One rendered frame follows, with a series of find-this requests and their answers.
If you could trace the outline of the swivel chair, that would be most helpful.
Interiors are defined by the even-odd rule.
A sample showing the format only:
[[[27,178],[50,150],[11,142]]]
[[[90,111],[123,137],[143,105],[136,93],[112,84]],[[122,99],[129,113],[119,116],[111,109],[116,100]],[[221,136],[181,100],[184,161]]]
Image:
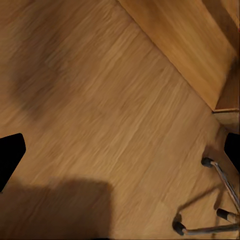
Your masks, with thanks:
[[[208,168],[213,168],[213,166],[216,167],[216,170],[218,171],[220,177],[222,178],[226,189],[228,190],[228,193],[230,194],[230,197],[238,211],[238,214],[225,211],[223,209],[218,209],[216,214],[217,216],[229,221],[230,225],[221,225],[221,226],[214,226],[214,227],[206,227],[206,228],[199,228],[199,229],[186,229],[184,225],[180,222],[174,222],[176,227],[173,228],[174,231],[176,231],[179,235],[198,235],[198,234],[211,234],[211,233],[219,233],[219,232],[230,232],[230,231],[240,231],[240,199],[231,185],[230,181],[226,177],[223,169],[221,168],[220,164],[218,162],[215,162],[211,158],[204,158],[205,162],[203,163],[203,166]],[[236,240],[240,240],[240,233]]]

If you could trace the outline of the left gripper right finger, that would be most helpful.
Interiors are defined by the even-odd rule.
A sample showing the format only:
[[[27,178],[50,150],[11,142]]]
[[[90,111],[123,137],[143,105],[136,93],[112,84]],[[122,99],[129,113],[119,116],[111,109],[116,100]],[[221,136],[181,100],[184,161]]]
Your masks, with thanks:
[[[228,134],[224,151],[240,173],[240,134]]]

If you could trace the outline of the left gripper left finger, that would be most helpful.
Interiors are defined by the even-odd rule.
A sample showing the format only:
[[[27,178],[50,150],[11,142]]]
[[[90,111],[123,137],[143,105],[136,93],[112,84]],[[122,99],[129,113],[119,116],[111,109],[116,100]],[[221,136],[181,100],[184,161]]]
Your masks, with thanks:
[[[21,133],[0,138],[0,193],[26,152]]]

